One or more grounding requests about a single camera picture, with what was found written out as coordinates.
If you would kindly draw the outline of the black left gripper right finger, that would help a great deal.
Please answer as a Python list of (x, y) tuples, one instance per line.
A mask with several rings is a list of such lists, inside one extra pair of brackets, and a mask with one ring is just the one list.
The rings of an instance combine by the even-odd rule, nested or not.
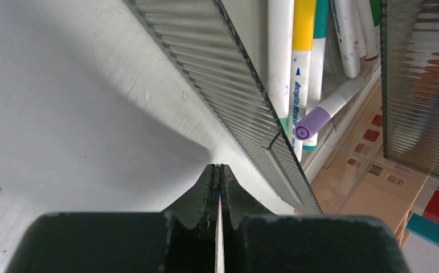
[(408, 272), (393, 233), (360, 215), (276, 215), (220, 167), (226, 272)]

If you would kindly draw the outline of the teal blue folder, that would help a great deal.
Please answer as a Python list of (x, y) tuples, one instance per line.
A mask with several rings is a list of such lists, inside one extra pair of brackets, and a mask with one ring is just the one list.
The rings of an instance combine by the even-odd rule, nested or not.
[(406, 229), (439, 247), (439, 224), (413, 213)]

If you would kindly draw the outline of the white marker green tip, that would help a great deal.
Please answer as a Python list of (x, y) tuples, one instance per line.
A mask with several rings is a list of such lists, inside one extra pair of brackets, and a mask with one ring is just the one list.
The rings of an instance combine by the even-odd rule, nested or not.
[(288, 131), (293, 0), (268, 1), (268, 95), (284, 132)]

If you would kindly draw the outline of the clear grey drawer organizer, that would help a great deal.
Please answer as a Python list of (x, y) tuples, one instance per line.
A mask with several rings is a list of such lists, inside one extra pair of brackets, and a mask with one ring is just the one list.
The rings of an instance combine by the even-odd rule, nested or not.
[[(305, 214), (323, 208), (222, 1), (129, 1), (190, 86), (277, 195)], [(384, 151), (439, 179), (439, 1), (381, 1)]]

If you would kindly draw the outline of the white marker green cap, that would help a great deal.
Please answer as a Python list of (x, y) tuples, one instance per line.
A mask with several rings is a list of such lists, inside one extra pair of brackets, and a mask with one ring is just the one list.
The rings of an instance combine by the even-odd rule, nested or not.
[(380, 1), (379, 0), (370, 0), (371, 13), (374, 22), (374, 30), (375, 30), (375, 38), (376, 38), (376, 49), (380, 51)]

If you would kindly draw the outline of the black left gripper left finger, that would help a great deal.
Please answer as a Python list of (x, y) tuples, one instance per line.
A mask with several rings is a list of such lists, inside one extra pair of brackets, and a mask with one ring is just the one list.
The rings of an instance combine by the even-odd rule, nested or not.
[(55, 212), (24, 233), (7, 272), (214, 272), (220, 167), (160, 212)]

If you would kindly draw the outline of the white marker teal cap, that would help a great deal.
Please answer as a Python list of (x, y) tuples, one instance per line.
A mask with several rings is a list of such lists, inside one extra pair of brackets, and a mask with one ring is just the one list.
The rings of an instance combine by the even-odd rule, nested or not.
[(329, 1), (317, 0), (306, 114), (310, 113), (321, 101), (328, 13)]

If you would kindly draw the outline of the thin white pen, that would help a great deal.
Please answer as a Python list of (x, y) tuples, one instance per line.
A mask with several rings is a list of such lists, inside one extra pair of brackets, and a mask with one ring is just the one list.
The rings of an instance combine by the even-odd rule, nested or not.
[(347, 77), (354, 78), (360, 72), (356, 1), (332, 0), (330, 4), (343, 70)]

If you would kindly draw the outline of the white marker yellow cap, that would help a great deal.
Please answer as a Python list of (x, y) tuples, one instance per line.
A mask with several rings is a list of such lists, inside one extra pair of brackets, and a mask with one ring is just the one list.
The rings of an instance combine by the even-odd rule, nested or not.
[(316, 0), (294, 1), (288, 137), (298, 160), (303, 141), (296, 136), (296, 125), (306, 115), (316, 5)]

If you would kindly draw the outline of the peach plastic file rack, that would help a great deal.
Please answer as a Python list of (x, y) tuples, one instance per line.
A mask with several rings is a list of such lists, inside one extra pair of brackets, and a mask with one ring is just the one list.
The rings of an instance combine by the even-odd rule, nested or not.
[(324, 214), (384, 221), (402, 247), (412, 206), (428, 175), (384, 158), (381, 86), (376, 84), (312, 182)]

